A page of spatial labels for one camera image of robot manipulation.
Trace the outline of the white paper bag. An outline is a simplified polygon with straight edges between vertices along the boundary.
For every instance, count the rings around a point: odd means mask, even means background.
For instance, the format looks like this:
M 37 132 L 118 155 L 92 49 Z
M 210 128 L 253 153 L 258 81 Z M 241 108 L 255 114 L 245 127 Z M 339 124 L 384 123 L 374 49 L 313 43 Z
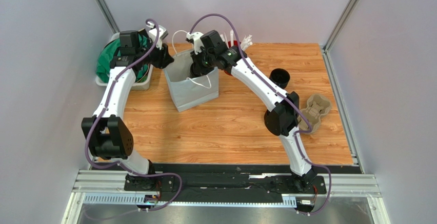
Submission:
M 170 97 L 178 112 L 183 112 L 219 96 L 219 70 L 212 69 L 206 75 L 195 77 L 191 71 L 193 63 L 191 49 L 176 51 L 173 47 L 174 62 L 164 69 Z

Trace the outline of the stack of black cups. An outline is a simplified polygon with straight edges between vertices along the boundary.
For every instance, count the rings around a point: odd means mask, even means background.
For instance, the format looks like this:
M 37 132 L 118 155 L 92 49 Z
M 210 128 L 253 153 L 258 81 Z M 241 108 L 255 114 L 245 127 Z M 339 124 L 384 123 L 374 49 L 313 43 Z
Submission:
M 290 81 L 290 74 L 285 69 L 276 68 L 270 72 L 269 79 L 278 87 L 286 89 Z

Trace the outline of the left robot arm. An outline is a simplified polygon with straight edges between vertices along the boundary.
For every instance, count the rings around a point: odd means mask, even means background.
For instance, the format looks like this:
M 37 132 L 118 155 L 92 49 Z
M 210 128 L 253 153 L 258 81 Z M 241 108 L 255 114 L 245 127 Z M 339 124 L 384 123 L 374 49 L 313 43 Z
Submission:
M 165 29 L 130 30 L 119 34 L 119 46 L 111 54 L 109 77 L 103 98 L 91 117 L 82 120 L 85 156 L 99 170 L 121 167 L 130 183 L 145 191 L 159 190 L 165 174 L 157 174 L 153 163 L 134 149 L 132 133 L 123 121 L 129 92 L 144 66 L 163 69 L 174 60 L 163 42 Z

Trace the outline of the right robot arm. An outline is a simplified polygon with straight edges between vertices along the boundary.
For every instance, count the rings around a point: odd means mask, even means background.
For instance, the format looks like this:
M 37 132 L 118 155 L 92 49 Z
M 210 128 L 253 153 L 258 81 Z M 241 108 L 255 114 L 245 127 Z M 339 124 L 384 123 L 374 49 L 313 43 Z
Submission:
M 299 96 L 288 93 L 264 75 L 251 61 L 240 45 L 228 46 L 220 34 L 189 32 L 186 40 L 193 45 L 192 73 L 200 75 L 215 68 L 227 72 L 244 83 L 266 106 L 264 123 L 277 136 L 287 154 L 292 186 L 298 191 L 312 188 L 316 173 L 307 159 L 299 132 Z

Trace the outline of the white plastic bin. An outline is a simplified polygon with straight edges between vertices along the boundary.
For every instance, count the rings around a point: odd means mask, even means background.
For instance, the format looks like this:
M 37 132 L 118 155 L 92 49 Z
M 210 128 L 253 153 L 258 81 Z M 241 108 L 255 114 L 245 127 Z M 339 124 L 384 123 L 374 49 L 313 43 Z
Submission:
M 150 87 L 150 82 L 151 82 L 153 70 L 154 70 L 154 66 L 153 65 L 149 65 L 148 66 L 148 70 L 145 73 L 145 75 L 143 75 L 141 77 L 139 82 L 135 82 L 132 85 L 131 89 L 132 90 L 148 90 L 149 87 Z M 101 79 L 98 76 L 95 77 L 95 83 L 98 86 L 100 86 L 100 87 L 106 87 L 107 86 L 107 83 L 102 82 Z

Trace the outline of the red straw cup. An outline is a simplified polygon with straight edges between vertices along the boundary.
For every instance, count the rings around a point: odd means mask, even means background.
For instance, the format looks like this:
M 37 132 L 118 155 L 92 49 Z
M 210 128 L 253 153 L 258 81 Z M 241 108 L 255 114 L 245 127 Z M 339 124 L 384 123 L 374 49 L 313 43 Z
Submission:
M 223 70 L 227 75 L 231 76 L 231 72 L 227 71 L 227 70 Z

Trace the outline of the green cloth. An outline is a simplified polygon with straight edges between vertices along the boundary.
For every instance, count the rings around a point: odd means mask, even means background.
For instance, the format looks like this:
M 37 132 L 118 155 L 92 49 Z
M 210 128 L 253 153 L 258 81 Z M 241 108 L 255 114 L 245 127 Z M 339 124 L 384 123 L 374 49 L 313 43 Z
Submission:
M 111 41 L 103 48 L 101 51 L 98 59 L 97 59 L 97 65 L 96 65 L 96 75 L 97 78 L 100 80 L 100 84 L 103 86 L 106 86 L 109 82 L 109 75 L 110 75 L 110 62 L 112 61 L 114 56 L 120 56 L 120 34 L 116 34 L 114 38 L 111 39 Z M 142 46 L 146 47 L 150 45 L 150 43 L 147 42 L 145 36 L 139 35 L 139 42 L 142 44 Z M 137 75 L 136 83 L 142 83 L 147 79 L 147 75 L 149 72 L 150 65 L 142 67 Z

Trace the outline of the cardboard cup carrier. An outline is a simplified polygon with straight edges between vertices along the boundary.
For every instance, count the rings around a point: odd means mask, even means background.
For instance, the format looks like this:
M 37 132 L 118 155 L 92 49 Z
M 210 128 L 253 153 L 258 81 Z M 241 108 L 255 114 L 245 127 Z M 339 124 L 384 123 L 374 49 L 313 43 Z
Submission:
M 313 134 L 321 125 L 321 120 L 332 109 L 332 102 L 321 94 L 311 95 L 307 101 L 306 106 L 300 109 L 303 116 L 309 121 L 312 130 L 308 134 Z

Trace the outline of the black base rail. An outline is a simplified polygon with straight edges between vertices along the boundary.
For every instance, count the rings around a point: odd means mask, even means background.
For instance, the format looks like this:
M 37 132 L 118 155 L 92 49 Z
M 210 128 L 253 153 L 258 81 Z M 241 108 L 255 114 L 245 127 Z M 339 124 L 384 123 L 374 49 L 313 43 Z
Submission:
M 157 177 L 130 175 L 120 167 L 81 170 L 73 192 L 90 203 L 140 206 L 296 207 L 322 204 L 326 197 L 379 198 L 373 175 L 356 167 L 319 172 L 305 187 L 284 166 L 158 164 Z

